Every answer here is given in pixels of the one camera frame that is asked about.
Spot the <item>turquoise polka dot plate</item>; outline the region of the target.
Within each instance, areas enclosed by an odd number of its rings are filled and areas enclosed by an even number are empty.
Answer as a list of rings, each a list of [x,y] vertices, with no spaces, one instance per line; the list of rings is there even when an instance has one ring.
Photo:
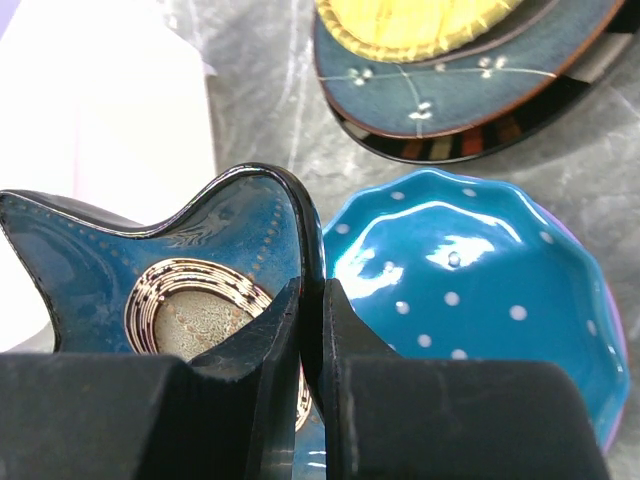
[[[323,231],[327,274],[403,356],[560,365],[600,444],[626,379],[604,284],[535,213],[512,190],[418,170],[345,203]]]

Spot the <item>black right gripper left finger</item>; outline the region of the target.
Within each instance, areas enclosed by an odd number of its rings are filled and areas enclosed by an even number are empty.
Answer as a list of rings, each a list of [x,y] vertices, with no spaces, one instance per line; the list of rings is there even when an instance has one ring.
[[[287,479],[300,282],[191,362],[161,355],[5,354],[5,479]]]

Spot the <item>black striped lacquer plate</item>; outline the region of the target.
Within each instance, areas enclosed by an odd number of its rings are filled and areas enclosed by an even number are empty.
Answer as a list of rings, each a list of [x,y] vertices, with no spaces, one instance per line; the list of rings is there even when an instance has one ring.
[[[586,97],[639,37],[639,3],[627,1],[605,31],[559,79],[511,112],[461,133],[398,139],[362,130],[334,107],[337,123],[361,147],[389,160],[438,165],[467,161],[508,148],[542,130]]]

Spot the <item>round woven bamboo mat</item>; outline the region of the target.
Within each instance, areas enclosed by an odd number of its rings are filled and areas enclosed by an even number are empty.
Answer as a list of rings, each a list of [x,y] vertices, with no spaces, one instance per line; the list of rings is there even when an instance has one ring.
[[[505,19],[518,1],[318,1],[316,10],[347,50],[386,62],[432,58]]]

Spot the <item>dark blue floral plate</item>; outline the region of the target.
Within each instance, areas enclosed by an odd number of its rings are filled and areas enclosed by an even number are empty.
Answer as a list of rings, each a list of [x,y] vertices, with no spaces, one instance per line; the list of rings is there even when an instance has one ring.
[[[526,1],[469,46],[418,63],[383,63],[341,46],[314,20],[326,100],[358,127],[396,138],[458,133],[550,86],[604,32],[620,1]]]

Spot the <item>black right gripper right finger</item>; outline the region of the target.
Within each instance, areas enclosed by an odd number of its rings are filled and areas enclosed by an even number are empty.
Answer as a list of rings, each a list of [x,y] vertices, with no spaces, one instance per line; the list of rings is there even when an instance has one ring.
[[[605,479],[585,404],[551,363],[408,359],[323,299],[331,479]]]

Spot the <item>blue star-shaped dish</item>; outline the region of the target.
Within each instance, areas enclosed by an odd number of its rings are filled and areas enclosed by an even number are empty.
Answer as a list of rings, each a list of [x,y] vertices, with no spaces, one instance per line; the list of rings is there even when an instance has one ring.
[[[308,192],[290,172],[233,167],[178,213],[141,226],[40,192],[1,195],[1,228],[50,313],[56,352],[172,354],[219,370],[238,401],[218,409],[225,440],[254,440],[249,479],[287,479],[311,404],[302,361],[318,347],[324,259]]]

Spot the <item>white plastic bin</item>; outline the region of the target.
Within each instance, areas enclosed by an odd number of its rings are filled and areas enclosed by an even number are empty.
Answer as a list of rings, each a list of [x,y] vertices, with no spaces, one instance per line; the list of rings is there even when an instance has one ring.
[[[1,5],[1,185],[142,224],[216,174],[198,50],[178,1]]]

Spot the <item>lavender round plate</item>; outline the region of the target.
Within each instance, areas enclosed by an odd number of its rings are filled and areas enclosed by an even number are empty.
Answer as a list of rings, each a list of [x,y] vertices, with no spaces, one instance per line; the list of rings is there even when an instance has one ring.
[[[541,204],[537,203],[527,192],[522,190],[515,184],[494,180],[494,179],[482,179],[479,177],[473,177],[468,175],[462,175],[461,178],[469,184],[490,186],[492,188],[502,188],[514,191],[524,202],[527,207],[533,211],[535,217],[542,218],[548,224],[554,224],[554,229],[561,231],[562,236],[568,238],[578,249],[588,258],[588,264],[593,265],[596,269],[596,273],[602,278],[603,287],[599,287],[600,296],[606,298],[607,305],[607,320],[605,321],[609,333],[614,337],[613,345],[616,347],[616,352],[620,357],[620,363],[622,364],[621,372],[626,376],[624,380],[624,387],[622,388],[622,395],[620,400],[615,400],[613,408],[614,411],[610,412],[612,420],[606,425],[606,434],[599,438],[600,446],[604,452],[607,452],[616,439],[616,435],[619,431],[620,422],[623,418],[625,403],[629,397],[631,389],[631,373],[629,365],[629,354],[627,347],[627,340],[625,337],[622,320],[620,318],[619,309],[611,292],[603,270],[598,264],[594,255],[580,242],[580,240],[574,235],[574,233],[563,224],[558,218],[556,218],[550,211],[545,209]]]

